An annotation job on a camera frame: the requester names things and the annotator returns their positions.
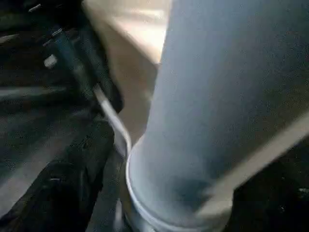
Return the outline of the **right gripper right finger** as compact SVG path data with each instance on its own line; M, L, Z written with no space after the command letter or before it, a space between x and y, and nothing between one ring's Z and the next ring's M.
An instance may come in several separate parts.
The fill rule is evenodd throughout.
M236 189L227 231L308 230L308 155L284 156Z

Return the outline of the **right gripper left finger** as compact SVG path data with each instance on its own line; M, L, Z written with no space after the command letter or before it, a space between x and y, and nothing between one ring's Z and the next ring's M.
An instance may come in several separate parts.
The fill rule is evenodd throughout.
M26 193L0 219L2 232L84 232L90 221L114 143L107 121L85 132L39 173Z

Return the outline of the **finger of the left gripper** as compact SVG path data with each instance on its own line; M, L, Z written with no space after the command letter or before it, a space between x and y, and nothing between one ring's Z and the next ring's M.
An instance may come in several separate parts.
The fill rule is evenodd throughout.
M103 92L99 85L92 86L86 61L80 51L80 28L66 31L62 27L53 27L46 32L49 47L61 61L64 70L74 78L80 95L88 102L98 104L96 89Z
M80 28L80 51L86 61L91 85L99 85L114 110L121 112L123 97L112 79L105 47L91 25Z

